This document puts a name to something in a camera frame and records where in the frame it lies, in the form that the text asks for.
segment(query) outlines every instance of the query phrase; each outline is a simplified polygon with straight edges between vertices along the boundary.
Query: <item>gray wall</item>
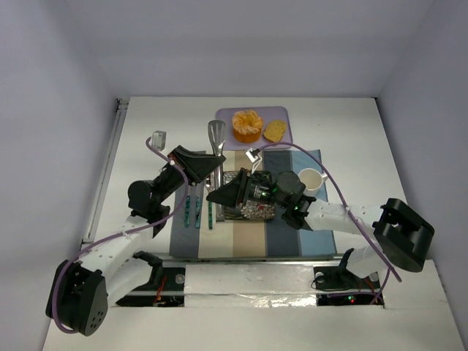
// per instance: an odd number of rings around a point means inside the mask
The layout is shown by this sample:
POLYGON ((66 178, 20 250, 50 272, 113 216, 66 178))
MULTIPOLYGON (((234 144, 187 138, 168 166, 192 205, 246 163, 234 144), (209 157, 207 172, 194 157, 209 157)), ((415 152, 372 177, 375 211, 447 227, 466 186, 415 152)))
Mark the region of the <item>gray wall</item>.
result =
POLYGON ((67 1, 120 97, 376 97, 432 3, 67 1))
POLYGON ((468 1, 437 0, 378 105, 409 202, 468 345, 468 1))
POLYGON ((78 249, 116 101, 64 1, 0 11, 0 350, 41 350, 56 266, 78 249))

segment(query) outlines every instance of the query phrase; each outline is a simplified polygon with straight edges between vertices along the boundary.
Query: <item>cable connector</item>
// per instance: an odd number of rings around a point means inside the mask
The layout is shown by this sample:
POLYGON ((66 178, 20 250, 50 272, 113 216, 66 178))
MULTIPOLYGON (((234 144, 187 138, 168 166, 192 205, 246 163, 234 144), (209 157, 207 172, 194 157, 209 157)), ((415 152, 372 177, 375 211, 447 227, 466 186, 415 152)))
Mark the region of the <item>cable connector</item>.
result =
POLYGON ((155 131, 151 138, 151 146, 157 151, 163 151, 166 147, 166 132, 162 130, 155 131))
POLYGON ((259 149, 254 150, 253 148, 250 148, 246 151, 246 155, 249 158, 249 161, 253 163, 251 174, 255 173, 255 170, 258 168, 258 166, 260 166, 260 163, 262 163, 263 161, 263 158, 259 155, 259 153, 259 149))
POLYGON ((246 155, 251 163, 257 162, 258 159, 262 159, 260 156, 258 156, 259 153, 259 149, 254 150, 253 148, 250 148, 246 151, 246 155))

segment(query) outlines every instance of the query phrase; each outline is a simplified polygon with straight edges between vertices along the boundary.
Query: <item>white cup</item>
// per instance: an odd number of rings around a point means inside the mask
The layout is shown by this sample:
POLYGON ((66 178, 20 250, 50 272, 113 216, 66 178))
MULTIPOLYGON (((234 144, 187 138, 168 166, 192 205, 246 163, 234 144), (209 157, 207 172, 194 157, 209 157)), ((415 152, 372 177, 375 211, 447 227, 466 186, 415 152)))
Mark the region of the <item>white cup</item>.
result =
POLYGON ((304 168, 299 172, 299 180, 306 186, 304 195, 315 196, 320 187, 327 181, 328 175, 320 173, 314 168, 304 168))

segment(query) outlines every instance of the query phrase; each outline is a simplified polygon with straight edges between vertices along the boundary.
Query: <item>striped placemat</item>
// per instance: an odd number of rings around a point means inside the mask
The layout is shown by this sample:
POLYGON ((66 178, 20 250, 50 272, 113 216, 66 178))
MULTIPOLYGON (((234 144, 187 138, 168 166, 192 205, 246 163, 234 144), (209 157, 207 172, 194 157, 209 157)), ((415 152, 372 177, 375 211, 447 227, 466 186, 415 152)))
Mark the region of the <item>striped placemat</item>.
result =
MULTIPOLYGON (((321 159, 320 150, 310 151, 321 159)), ((225 151, 224 171, 250 169, 252 164, 244 151, 225 151)), ((263 152, 263 163, 258 170, 279 173, 292 170, 298 174, 304 168, 322 171, 320 166, 300 151, 275 150, 263 152)), ((175 202, 181 201, 184 192, 175 192, 175 202)), ((208 204, 206 190, 191 188, 190 226, 184 227, 184 212, 173 217, 170 237, 170 255, 185 258, 209 257, 316 257, 336 253, 333 232, 330 230, 295 230, 282 219, 284 210, 276 208, 275 218, 269 221, 226 221, 214 223, 208 229, 208 204), (195 197, 201 195, 200 229, 195 228, 195 197)), ((317 198, 328 200, 326 186, 317 198)))

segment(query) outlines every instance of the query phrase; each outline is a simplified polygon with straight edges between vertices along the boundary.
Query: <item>purple placemat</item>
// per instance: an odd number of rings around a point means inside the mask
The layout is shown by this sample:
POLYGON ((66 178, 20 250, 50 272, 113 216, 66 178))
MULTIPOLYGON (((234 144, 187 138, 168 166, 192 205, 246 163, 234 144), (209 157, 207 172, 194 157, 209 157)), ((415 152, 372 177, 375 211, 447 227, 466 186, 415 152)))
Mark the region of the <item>purple placemat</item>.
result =
MULTIPOLYGON (((286 132, 281 139, 281 141, 287 141, 292 143, 293 135, 291 134, 291 126, 290 126, 290 117, 287 114, 286 108, 282 106, 267 106, 267 107, 233 107, 233 108, 222 108, 216 112, 216 119, 226 122, 227 126, 227 133, 226 133, 226 143, 224 144, 224 150, 246 150, 248 148, 258 148, 265 144, 269 144, 270 141, 266 140, 263 136, 263 131, 265 130, 268 123, 275 120, 285 121, 287 124, 286 132), (238 111, 245 111, 245 110, 254 110, 258 113, 258 115, 263 119, 263 130, 260 139, 257 140, 255 143, 244 144, 238 142, 233 135, 233 116, 234 113, 238 111)), ((290 146, 284 145, 277 145, 272 146, 271 149, 274 148, 290 148, 290 146)))

